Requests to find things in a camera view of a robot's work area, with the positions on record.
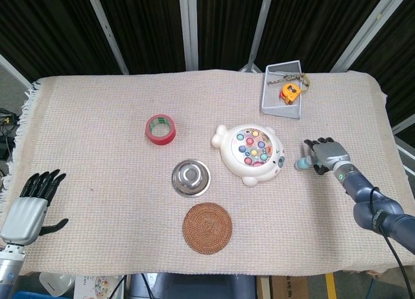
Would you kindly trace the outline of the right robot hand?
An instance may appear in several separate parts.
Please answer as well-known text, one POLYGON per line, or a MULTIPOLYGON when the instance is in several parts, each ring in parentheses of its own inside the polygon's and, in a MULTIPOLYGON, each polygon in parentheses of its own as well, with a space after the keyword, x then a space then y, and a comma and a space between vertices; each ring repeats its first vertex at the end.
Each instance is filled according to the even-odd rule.
POLYGON ((303 141, 312 151, 313 168, 318 175, 332 171, 339 161, 350 161, 345 148, 331 137, 303 141))

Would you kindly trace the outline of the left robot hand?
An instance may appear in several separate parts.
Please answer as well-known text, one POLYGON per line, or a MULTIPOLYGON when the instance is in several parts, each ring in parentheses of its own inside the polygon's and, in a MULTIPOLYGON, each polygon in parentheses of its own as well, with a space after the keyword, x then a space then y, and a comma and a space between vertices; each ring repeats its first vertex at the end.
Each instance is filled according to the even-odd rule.
POLYGON ((60 183, 66 174, 59 169, 35 173, 13 201, 1 228, 1 239, 8 245, 29 246, 39 236, 55 233, 69 222, 64 218, 57 224, 45 226, 44 220, 60 183))

